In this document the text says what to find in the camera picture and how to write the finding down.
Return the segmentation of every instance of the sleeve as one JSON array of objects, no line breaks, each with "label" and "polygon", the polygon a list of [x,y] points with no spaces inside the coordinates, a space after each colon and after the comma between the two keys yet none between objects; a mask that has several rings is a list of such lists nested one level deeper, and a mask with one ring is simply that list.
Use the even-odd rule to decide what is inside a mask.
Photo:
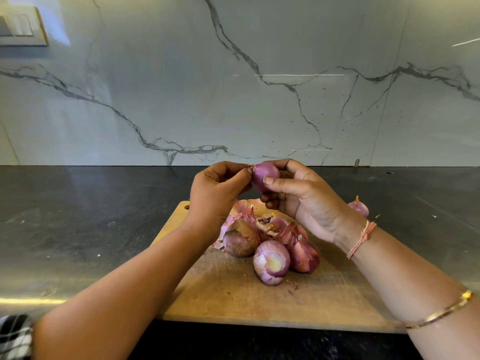
[{"label": "sleeve", "polygon": [[30,360],[33,322],[26,314],[0,318],[0,360]]}]

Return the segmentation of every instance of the marble backsplash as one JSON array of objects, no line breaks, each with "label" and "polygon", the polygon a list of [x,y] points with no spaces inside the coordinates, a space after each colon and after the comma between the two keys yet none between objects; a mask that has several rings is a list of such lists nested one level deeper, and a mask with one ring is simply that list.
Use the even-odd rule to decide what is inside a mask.
[{"label": "marble backsplash", "polygon": [[480,166],[480,0],[3,2],[0,164]]}]

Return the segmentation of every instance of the granite countertop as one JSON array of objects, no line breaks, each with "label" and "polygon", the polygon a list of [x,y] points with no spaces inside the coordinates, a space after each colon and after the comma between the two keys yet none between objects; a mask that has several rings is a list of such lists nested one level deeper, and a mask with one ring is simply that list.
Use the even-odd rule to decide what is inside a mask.
[{"label": "granite countertop", "polygon": [[[0,166],[0,315],[39,318],[147,248],[201,169]],[[346,201],[360,195],[405,245],[480,291],[480,168],[315,170]],[[158,346],[160,332],[181,345]],[[420,358],[405,335],[165,321],[152,323],[132,357],[152,346],[176,359]]]}]

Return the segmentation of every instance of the pink thread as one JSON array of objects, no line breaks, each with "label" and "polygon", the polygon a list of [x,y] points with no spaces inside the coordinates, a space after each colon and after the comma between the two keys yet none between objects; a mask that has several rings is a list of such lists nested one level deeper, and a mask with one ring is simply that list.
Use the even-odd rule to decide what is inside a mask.
[{"label": "pink thread", "polygon": [[360,245],[362,245],[363,242],[368,240],[368,235],[372,232],[373,229],[375,229],[376,226],[377,224],[375,222],[370,222],[369,220],[367,220],[367,224],[365,225],[365,228],[361,232],[360,240],[358,240],[357,245],[355,245],[347,254],[346,256],[347,259],[351,259],[353,254],[355,254],[355,252],[357,251],[357,249],[360,248]]}]

